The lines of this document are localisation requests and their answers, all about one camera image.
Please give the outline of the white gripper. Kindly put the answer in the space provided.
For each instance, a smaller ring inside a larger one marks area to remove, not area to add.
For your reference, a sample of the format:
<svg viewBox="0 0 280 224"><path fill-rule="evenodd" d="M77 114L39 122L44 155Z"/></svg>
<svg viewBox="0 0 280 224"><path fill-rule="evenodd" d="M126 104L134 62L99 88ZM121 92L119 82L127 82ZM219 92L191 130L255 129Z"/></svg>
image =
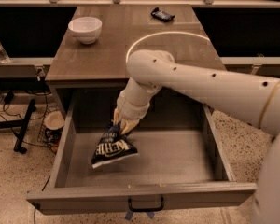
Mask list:
<svg viewBox="0 0 280 224"><path fill-rule="evenodd" d="M127 134L138 125L139 119L146 115L149 107L150 103L134 105L127 99L125 91L122 91L117 99L117 109L114 110L113 124L120 123L120 133L122 135Z"/></svg>

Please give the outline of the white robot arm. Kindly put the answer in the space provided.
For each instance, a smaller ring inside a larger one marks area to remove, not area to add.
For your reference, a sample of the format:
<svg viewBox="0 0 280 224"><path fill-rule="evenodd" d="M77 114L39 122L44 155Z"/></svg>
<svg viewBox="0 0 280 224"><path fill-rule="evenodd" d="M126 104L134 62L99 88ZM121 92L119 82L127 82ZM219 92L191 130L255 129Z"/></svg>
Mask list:
<svg viewBox="0 0 280 224"><path fill-rule="evenodd" d="M114 122L135 127L162 87L184 94L272 135L259 173L251 224L280 224L280 78L253 76L174 62L166 51L138 50L127 59L130 79L120 93Z"/></svg>

